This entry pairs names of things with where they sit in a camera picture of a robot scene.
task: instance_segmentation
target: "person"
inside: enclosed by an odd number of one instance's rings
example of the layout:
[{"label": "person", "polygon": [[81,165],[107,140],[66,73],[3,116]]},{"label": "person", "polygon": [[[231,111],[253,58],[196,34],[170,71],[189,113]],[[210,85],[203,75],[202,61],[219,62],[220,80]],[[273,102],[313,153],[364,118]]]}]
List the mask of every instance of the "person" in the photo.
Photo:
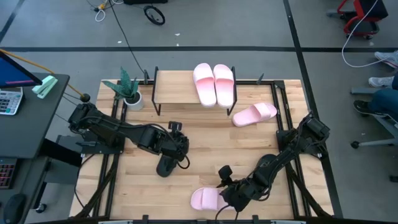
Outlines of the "person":
[{"label": "person", "polygon": [[[384,63],[398,69],[398,50],[394,53],[376,52],[374,55],[379,60],[384,59]],[[363,100],[354,101],[355,110],[361,114],[372,114],[380,117],[389,115],[398,121],[398,73],[393,77],[371,77],[369,78],[369,85],[383,89],[375,92],[369,102]]]},{"label": "person", "polygon": [[394,69],[398,69],[398,50],[393,53],[375,52],[374,56],[379,60],[383,60],[384,63],[390,65]]}]

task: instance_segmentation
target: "green leaves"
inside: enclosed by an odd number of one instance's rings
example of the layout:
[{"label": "green leaves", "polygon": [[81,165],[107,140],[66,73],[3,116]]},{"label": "green leaves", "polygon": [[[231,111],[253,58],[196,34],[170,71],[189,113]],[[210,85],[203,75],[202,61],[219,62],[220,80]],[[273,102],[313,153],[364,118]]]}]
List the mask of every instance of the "green leaves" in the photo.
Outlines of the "green leaves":
[{"label": "green leaves", "polygon": [[134,94],[137,93],[138,90],[138,83],[139,81],[137,81],[137,77],[134,79],[134,81],[132,81],[131,83],[131,97],[134,96]]},{"label": "green leaves", "polygon": [[123,93],[129,96],[131,94],[131,79],[122,67],[120,67],[120,82],[123,86]]},{"label": "green leaves", "polygon": [[119,94],[122,93],[123,87],[121,85],[117,85],[117,84],[111,83],[109,81],[102,81],[102,83],[104,83],[107,87],[111,88],[116,93],[119,93]]},{"label": "green leaves", "polygon": [[139,84],[137,78],[135,78],[134,81],[131,81],[129,74],[122,67],[120,67],[121,85],[113,84],[109,81],[102,82],[118,94],[115,98],[119,100],[123,98],[133,98],[137,93]]}]

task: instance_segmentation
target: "computer monitor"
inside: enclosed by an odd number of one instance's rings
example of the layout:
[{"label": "computer monitor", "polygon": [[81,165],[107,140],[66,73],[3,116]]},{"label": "computer monitor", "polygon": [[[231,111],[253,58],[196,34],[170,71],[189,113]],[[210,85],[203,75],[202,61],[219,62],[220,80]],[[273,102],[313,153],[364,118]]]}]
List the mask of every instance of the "computer monitor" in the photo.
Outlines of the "computer monitor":
[{"label": "computer monitor", "polygon": [[0,52],[0,88],[36,86],[42,81]]}]

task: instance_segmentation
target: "white pot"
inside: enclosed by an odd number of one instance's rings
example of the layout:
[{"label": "white pot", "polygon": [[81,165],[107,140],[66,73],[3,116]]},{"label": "white pot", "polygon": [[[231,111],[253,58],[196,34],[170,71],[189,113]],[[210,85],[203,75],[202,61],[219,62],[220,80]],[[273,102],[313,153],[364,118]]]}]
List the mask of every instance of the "white pot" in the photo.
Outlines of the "white pot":
[{"label": "white pot", "polygon": [[142,95],[139,91],[137,91],[137,93],[139,94],[139,100],[136,103],[128,103],[126,99],[123,99],[124,103],[127,104],[127,107],[130,110],[139,111],[144,107],[144,100],[142,99]]}]

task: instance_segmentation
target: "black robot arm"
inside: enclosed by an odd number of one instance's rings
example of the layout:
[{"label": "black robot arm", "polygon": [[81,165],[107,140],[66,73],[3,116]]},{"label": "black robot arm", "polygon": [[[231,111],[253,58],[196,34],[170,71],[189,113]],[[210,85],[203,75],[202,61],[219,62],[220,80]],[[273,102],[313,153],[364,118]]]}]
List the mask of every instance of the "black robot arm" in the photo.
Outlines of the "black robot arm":
[{"label": "black robot arm", "polygon": [[181,123],[170,122],[170,133],[158,124],[131,125],[103,114],[91,103],[79,104],[68,122],[72,132],[83,134],[84,137],[88,130],[98,137],[100,143],[109,147],[116,147],[119,138],[128,138],[139,149],[162,154],[157,168],[162,177],[168,176],[178,162],[187,158],[189,140],[180,132]]},{"label": "black robot arm", "polygon": [[[231,168],[229,166],[222,167],[218,172],[221,177],[221,184],[218,187],[227,186],[227,188],[220,195],[237,212],[241,212],[250,200],[267,200],[278,171],[285,166],[291,167],[290,162],[300,153],[327,153],[323,143],[328,136],[329,128],[314,118],[312,114],[309,114],[300,122],[297,129],[291,129],[284,133],[277,132],[278,143],[283,150],[277,156],[268,154],[261,157],[256,168],[246,178],[232,181],[230,177],[232,174]],[[299,188],[301,191],[306,190],[301,185]]]}]

